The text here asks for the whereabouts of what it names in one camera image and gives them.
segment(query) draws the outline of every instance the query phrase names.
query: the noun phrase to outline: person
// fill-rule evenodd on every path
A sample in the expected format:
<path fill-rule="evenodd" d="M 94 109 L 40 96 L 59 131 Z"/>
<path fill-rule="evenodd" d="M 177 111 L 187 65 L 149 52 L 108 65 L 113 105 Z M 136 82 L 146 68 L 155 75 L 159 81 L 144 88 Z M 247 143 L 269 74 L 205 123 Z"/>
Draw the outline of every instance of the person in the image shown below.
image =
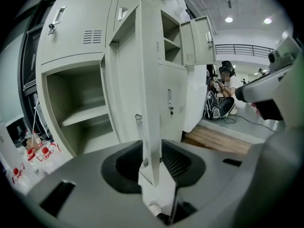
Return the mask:
<path fill-rule="evenodd" d="M 263 72 L 263 69 L 261 69 L 261 68 L 258 70 L 258 73 L 260 73 L 262 76 L 264 76 L 266 74 L 265 72 Z"/>
<path fill-rule="evenodd" d="M 234 106 L 236 109 L 242 109 L 245 107 L 245 102 L 239 101 L 236 98 L 235 91 L 237 88 L 243 86 L 241 81 L 235 76 L 234 70 L 232 69 L 231 71 L 228 68 L 225 68 L 221 72 L 221 78 L 222 81 L 225 82 L 220 83 L 219 87 L 223 91 L 223 96 L 224 98 L 226 97 L 233 97 L 234 98 Z"/>

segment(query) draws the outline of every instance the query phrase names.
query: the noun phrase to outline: red bottle cap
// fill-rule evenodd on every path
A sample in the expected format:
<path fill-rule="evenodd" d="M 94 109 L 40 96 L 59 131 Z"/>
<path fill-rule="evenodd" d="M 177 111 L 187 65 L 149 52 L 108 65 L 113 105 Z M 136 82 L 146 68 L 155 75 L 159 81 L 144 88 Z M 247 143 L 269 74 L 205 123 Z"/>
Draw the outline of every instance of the red bottle cap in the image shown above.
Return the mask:
<path fill-rule="evenodd" d="M 28 150 L 28 161 L 30 161 L 31 159 L 33 159 L 36 156 L 35 152 L 34 152 L 34 148 L 30 148 Z"/>
<path fill-rule="evenodd" d="M 28 153 L 28 154 L 32 154 L 32 153 L 33 153 L 33 150 L 34 150 L 34 148 L 30 148 L 30 149 L 27 151 L 27 153 Z"/>
<path fill-rule="evenodd" d="M 14 175 L 17 175 L 19 173 L 19 170 L 17 168 L 14 168 L 13 173 Z"/>
<path fill-rule="evenodd" d="M 43 153 L 43 154 L 47 154 L 47 153 L 48 153 L 48 148 L 47 148 L 47 147 L 44 147 L 44 148 L 42 149 L 42 153 Z"/>

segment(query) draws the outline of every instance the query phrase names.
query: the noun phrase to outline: black opening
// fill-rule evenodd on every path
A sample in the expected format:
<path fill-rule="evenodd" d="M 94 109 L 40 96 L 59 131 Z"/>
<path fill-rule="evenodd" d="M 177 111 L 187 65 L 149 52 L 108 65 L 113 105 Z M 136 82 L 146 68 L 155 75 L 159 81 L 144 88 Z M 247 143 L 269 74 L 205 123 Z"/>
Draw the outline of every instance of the black opening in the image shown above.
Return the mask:
<path fill-rule="evenodd" d="M 237 160 L 233 160 L 233 159 L 224 159 L 223 162 L 226 164 L 229 164 L 229 165 L 237 166 L 237 167 L 240 167 L 240 165 L 242 164 L 241 161 L 237 161 Z"/>
<path fill-rule="evenodd" d="M 62 181 L 40 204 L 40 207 L 52 216 L 56 217 L 74 187 L 75 184 Z"/>

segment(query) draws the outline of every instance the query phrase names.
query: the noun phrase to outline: ceiling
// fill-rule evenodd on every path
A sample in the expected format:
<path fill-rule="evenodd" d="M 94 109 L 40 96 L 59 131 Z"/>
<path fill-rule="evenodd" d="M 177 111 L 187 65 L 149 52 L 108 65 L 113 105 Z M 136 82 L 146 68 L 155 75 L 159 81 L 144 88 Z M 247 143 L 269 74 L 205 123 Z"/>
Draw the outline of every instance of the ceiling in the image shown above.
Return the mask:
<path fill-rule="evenodd" d="M 281 35 L 290 24 L 283 7 L 276 0 L 185 0 L 192 12 L 198 16 L 208 15 L 214 31 L 228 29 L 254 29 Z M 227 23 L 225 18 L 232 17 Z M 264 19 L 271 18 L 271 24 Z"/>

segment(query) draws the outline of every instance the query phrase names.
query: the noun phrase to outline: locker vent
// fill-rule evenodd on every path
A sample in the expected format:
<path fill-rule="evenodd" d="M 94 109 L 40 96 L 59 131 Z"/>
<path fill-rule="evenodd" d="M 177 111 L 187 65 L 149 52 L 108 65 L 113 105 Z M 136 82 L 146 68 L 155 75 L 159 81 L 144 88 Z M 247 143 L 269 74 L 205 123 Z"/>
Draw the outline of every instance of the locker vent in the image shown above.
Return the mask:
<path fill-rule="evenodd" d="M 179 114 L 181 114 L 184 111 L 184 106 L 180 106 Z"/>
<path fill-rule="evenodd" d="M 101 30 L 85 30 L 83 44 L 101 43 Z"/>
<path fill-rule="evenodd" d="M 190 54 L 186 54 L 186 62 L 192 62 L 194 61 L 194 54 L 190 53 Z"/>

